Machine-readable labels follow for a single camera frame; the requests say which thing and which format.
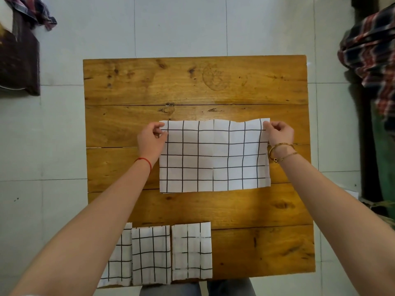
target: plaid blanket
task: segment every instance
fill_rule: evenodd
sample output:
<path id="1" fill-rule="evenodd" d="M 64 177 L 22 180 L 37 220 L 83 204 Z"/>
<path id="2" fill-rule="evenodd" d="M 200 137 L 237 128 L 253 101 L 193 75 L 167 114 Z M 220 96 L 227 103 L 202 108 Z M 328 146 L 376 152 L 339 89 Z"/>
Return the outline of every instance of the plaid blanket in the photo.
<path id="1" fill-rule="evenodd" d="M 53 16 L 49 15 L 47 6 L 41 0 L 5 0 L 15 10 L 27 15 L 33 25 L 45 25 L 49 31 L 57 25 Z"/>
<path id="2" fill-rule="evenodd" d="M 395 140 L 395 4 L 353 26 L 340 43 L 340 62 L 374 96 L 384 128 Z"/>

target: gold bracelet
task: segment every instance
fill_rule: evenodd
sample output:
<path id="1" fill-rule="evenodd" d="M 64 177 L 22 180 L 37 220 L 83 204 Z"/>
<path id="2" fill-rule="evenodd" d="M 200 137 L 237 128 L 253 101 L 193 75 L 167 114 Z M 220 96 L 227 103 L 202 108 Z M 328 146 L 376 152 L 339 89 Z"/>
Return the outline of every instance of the gold bracelet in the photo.
<path id="1" fill-rule="evenodd" d="M 272 159 L 274 162 L 277 162 L 278 160 L 276 158 L 272 158 L 270 156 L 270 154 L 277 146 L 280 146 L 280 145 L 289 145 L 289 146 L 292 146 L 293 149 L 295 149 L 293 144 L 290 144 L 290 143 L 287 143 L 287 142 L 277 143 L 276 145 L 272 146 L 272 148 L 269 150 L 269 158 Z"/>
<path id="2" fill-rule="evenodd" d="M 287 154 L 285 157 L 280 159 L 280 162 L 282 162 L 282 160 L 284 160 L 285 158 L 292 156 L 292 155 L 296 155 L 297 151 L 294 151 L 292 154 Z"/>

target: forearm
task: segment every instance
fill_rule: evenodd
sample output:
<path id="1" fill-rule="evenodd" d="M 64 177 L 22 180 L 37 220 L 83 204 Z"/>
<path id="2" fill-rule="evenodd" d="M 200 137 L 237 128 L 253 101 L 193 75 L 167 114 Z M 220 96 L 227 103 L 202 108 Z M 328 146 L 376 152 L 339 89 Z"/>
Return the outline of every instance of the forearm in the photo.
<path id="1" fill-rule="evenodd" d="M 393 293 L 393 230 L 300 155 L 280 164 L 358 292 Z"/>
<path id="2" fill-rule="evenodd" d="M 149 173 L 135 162 L 45 246 L 11 295 L 92 295 Z"/>

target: person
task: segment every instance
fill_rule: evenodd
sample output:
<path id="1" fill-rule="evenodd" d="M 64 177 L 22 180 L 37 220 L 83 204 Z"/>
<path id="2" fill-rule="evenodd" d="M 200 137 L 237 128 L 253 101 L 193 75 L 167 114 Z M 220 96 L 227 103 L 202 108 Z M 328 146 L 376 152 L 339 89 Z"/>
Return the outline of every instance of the person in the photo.
<path id="1" fill-rule="evenodd" d="M 41 250 L 10 296 L 92 295 L 129 215 L 158 160 L 167 133 L 150 123 L 138 135 L 140 157 L 95 201 L 66 224 Z M 370 209 L 332 183 L 289 145 L 294 130 L 282 121 L 264 122 L 273 156 L 361 295 L 395 293 L 395 233 Z M 254 295 L 249 281 L 209 282 L 211 295 Z M 197 285 L 147 287 L 144 295 L 199 295 Z"/>

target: white cloth with black grid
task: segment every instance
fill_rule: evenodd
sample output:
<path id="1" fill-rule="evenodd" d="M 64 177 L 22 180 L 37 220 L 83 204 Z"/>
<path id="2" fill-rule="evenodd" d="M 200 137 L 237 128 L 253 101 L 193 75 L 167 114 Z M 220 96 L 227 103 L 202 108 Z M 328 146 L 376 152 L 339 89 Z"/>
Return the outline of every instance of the white cloth with black grid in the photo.
<path id="1" fill-rule="evenodd" d="M 270 186 L 264 121 L 270 119 L 162 121 L 169 135 L 159 159 L 160 192 Z"/>
<path id="2" fill-rule="evenodd" d="M 133 285 L 170 284 L 170 226 L 131 230 Z"/>
<path id="3" fill-rule="evenodd" d="M 171 231 L 173 280 L 212 278 L 211 223 L 176 224 Z"/>
<path id="4" fill-rule="evenodd" d="M 104 269 L 98 288 L 119 284 L 130 286 L 131 272 L 131 223 L 126 223 L 121 237 Z"/>

